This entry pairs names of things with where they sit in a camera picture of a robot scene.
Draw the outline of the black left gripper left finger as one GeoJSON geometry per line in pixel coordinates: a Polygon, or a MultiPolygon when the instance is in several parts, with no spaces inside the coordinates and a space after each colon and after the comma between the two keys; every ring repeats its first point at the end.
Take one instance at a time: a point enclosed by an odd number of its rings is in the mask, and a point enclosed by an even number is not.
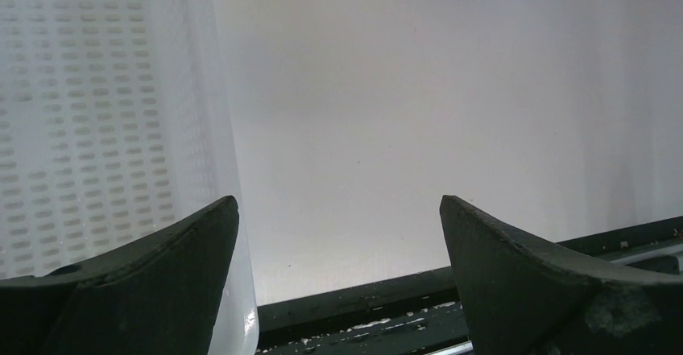
{"type": "Polygon", "coordinates": [[[2,280],[2,353],[206,354],[238,225],[225,196],[104,254],[2,280]]]}

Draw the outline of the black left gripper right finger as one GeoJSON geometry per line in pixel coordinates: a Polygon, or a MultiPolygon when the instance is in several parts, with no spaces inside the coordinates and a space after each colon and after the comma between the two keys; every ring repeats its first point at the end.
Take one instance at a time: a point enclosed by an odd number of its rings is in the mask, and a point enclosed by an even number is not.
{"type": "Polygon", "coordinates": [[[608,262],[444,196],[441,223],[477,354],[679,354],[682,277],[608,262]]]}

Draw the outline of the white perforated plastic basket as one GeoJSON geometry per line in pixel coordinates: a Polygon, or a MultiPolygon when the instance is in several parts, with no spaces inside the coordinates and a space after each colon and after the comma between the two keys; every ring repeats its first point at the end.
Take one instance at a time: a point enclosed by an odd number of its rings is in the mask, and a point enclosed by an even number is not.
{"type": "Polygon", "coordinates": [[[45,275],[240,184],[212,0],[1,0],[1,276],[45,275]]]}

